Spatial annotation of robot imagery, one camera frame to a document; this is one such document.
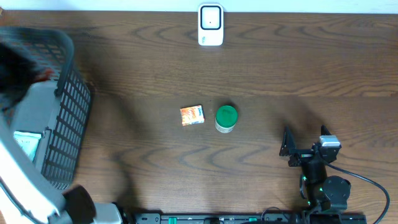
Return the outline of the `green lid jar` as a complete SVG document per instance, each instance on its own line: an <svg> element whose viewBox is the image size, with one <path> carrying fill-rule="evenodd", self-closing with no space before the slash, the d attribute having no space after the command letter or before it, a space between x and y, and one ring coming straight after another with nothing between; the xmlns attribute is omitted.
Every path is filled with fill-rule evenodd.
<svg viewBox="0 0 398 224"><path fill-rule="evenodd" d="M215 116L215 127L221 133L230 133L238 121L237 110L230 106L224 105L218 108Z"/></svg>

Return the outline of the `small orange snack box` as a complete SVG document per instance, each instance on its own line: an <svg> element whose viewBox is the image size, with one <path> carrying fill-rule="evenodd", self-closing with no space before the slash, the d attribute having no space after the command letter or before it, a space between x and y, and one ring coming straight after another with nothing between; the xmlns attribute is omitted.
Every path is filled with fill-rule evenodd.
<svg viewBox="0 0 398 224"><path fill-rule="evenodd" d="M180 109L182 126L200 124L205 122L202 105L190 106Z"/></svg>

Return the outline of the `light green tissue pack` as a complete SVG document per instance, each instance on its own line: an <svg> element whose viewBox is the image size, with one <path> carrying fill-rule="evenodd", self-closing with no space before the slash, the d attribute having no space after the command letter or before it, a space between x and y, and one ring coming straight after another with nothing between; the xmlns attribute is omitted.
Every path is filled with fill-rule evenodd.
<svg viewBox="0 0 398 224"><path fill-rule="evenodd" d="M31 161L34 160L41 138L42 135L39 133L14 132L14 139Z"/></svg>

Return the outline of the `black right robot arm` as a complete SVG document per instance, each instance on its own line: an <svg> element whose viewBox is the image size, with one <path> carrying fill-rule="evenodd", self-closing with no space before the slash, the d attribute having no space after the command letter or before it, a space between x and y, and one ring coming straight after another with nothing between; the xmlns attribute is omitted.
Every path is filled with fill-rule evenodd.
<svg viewBox="0 0 398 224"><path fill-rule="evenodd" d="M279 155L289 157L290 167L302 169L300 194L309 202L309 208L297 216L297 223L342 222L341 214L348 208L351 184L326 172L326 166L336 160L340 149L340 141L324 125L319 140L310 149L297 148L292 132L285 127Z"/></svg>

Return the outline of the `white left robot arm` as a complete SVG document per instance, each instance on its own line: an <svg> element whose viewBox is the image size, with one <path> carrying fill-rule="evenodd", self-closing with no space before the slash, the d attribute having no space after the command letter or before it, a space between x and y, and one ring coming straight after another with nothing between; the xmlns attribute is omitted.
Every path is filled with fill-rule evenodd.
<svg viewBox="0 0 398 224"><path fill-rule="evenodd" d="M20 103L30 88L50 75L11 47L1 44L1 96L7 111ZM1 119L1 211L11 223L122 223L113 203L94 203L78 186L56 190L18 144L14 131Z"/></svg>

